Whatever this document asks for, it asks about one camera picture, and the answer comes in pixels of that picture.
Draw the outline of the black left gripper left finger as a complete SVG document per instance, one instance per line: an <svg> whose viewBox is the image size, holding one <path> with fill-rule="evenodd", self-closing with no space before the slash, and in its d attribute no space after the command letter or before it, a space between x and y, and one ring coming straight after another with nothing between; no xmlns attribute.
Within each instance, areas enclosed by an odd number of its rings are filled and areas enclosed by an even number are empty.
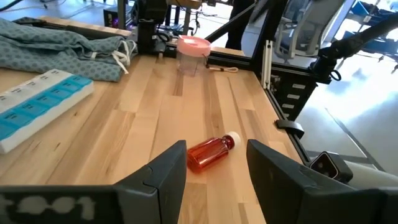
<svg viewBox="0 0 398 224"><path fill-rule="evenodd" d="M186 159L179 140L115 184L0 186L0 224L177 224Z"/></svg>

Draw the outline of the blue white weekly pill organizer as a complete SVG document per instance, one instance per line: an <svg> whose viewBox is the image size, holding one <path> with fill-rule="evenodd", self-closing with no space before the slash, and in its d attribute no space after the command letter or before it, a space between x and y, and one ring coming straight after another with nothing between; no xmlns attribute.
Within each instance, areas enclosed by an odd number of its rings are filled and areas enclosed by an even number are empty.
<svg viewBox="0 0 398 224"><path fill-rule="evenodd" d="M49 70L0 94L0 154L7 154L94 92L89 78Z"/></svg>

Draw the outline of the clear cup with pink lid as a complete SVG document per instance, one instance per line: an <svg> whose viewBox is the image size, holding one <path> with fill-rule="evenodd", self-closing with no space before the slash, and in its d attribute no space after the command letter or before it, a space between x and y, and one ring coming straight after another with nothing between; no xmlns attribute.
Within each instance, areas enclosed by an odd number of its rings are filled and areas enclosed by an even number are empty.
<svg viewBox="0 0 398 224"><path fill-rule="evenodd" d="M180 35L176 50L177 67L182 75L193 77L206 70L207 57L211 52L209 41L200 37Z"/></svg>

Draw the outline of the blue patterned hospital gown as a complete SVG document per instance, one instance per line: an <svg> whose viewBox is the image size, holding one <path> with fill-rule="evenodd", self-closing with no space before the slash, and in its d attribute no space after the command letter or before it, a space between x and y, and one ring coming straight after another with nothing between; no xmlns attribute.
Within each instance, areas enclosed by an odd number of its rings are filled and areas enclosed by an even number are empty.
<svg viewBox="0 0 398 224"><path fill-rule="evenodd" d="M122 36L90 40L69 30L0 18L0 68L37 73L58 69L92 80L118 82L137 53L136 42Z"/></svg>

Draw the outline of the orange pill bottle white cap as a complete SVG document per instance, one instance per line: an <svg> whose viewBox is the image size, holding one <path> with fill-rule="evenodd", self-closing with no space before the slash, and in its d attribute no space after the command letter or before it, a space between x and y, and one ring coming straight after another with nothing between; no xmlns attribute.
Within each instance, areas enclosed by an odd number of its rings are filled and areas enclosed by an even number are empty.
<svg viewBox="0 0 398 224"><path fill-rule="evenodd" d="M222 160L240 144L241 137L234 131L220 138L209 138L187 151L187 167L192 172L200 173Z"/></svg>

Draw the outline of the black computer with purple light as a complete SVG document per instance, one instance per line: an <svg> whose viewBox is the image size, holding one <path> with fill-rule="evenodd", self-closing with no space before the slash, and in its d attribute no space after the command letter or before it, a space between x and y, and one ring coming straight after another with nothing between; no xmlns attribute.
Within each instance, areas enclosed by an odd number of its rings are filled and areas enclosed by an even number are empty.
<svg viewBox="0 0 398 224"><path fill-rule="evenodd" d="M109 7L103 9L104 25L106 27L118 28L118 8Z"/></svg>

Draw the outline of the grey office chair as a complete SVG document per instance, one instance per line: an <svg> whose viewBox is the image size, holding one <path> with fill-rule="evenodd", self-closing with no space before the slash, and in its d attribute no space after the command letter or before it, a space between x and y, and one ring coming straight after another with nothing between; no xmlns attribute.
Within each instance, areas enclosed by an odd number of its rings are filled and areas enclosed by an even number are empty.
<svg viewBox="0 0 398 224"><path fill-rule="evenodd" d="M345 0L289 0L275 35L274 52L285 60L314 57L323 33Z"/></svg>

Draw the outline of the person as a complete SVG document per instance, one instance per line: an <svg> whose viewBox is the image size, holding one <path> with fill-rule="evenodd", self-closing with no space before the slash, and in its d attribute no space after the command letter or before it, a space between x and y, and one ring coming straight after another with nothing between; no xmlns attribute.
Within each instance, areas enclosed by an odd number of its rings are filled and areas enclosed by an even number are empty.
<svg viewBox="0 0 398 224"><path fill-rule="evenodd" d="M233 0L233 9L230 14L230 19L243 12L250 5L254 3L253 0ZM252 10L242 17L238 23L228 32L228 40L225 47L229 49L241 50L241 41L243 38L244 30L249 22Z"/></svg>

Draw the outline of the black labelled hub box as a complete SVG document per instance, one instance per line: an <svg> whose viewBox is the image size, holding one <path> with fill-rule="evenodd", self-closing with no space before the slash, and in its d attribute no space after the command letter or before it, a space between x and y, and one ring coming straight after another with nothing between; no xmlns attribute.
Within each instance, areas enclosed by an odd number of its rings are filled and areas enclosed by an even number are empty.
<svg viewBox="0 0 398 224"><path fill-rule="evenodd" d="M317 83L303 75L271 75L271 92L285 117L295 121Z"/></svg>

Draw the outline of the black table edge clip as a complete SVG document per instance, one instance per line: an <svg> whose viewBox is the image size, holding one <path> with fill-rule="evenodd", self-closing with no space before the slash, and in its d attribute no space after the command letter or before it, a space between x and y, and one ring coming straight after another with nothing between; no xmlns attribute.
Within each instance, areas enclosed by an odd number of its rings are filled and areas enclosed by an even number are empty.
<svg viewBox="0 0 398 224"><path fill-rule="evenodd" d="M288 134L296 135L299 139L305 134L303 127L295 121L278 119L274 124L278 129L284 129Z"/></svg>

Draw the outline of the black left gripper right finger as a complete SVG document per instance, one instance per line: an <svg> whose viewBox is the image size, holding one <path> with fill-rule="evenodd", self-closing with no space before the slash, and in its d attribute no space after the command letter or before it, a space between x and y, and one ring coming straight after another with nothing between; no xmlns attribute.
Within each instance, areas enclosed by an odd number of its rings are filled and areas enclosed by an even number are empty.
<svg viewBox="0 0 398 224"><path fill-rule="evenodd" d="M246 157L267 224L398 224L398 187L352 187L255 139Z"/></svg>

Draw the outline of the black aluminium table frame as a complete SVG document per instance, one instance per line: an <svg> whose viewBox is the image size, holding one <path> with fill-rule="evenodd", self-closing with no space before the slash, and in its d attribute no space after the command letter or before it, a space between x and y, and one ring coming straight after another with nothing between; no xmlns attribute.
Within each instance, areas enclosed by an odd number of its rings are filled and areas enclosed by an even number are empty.
<svg viewBox="0 0 398 224"><path fill-rule="evenodd" d="M264 82L263 89L270 99L274 109L276 110L278 117L280 119L289 120L285 117L281 107L276 101L274 95L271 92L271 81L266 81L266 77L271 78L271 75L303 75L313 79L315 82L317 81L318 76L314 75L309 68L302 68L293 65L285 65L282 63L272 62L271 55L266 59L266 55L271 52L271 44L274 44L275 40L274 36L277 32L277 26L279 25L282 19L282 11L287 5L288 0L260 0L259 3L253 4L249 6L245 11L241 12L234 18L232 18L225 25L221 26L219 29L211 33L205 40L209 40L210 42L215 41L220 38L222 35L229 32L233 26L235 26L238 21L244 17L248 12L254 8L254 19L258 19L260 16L266 14L264 23L262 25L261 32L259 34L259 38L256 42L256 47L254 49L254 53L251 58L246 56L238 56L232 53L223 53L216 50L211 50L210 56L207 57L207 62L210 65L234 65L237 68L248 70L254 72L254 74L259 78L261 75L261 82ZM49 28L56 30L69 30L72 32L76 32L78 34L82 34L90 40L94 39L103 39L107 37L113 36L123 36L123 37L132 37L133 34L123 35L123 34L112 34L110 32L106 32L103 30L94 30L94 28L82 28L77 26L65 26L59 25L51 22L47 22L42 19L34 19L31 17L23 17L18 20L15 20L17 24L28 25L33 27L41 27L41 28ZM177 44L167 43L166 50L163 53L164 56L169 58L176 58ZM296 135L288 134L290 140L292 141L294 148L296 149L298 156L304 163L304 165L309 166L311 160L305 151L305 148L302 146L300 139Z"/></svg>

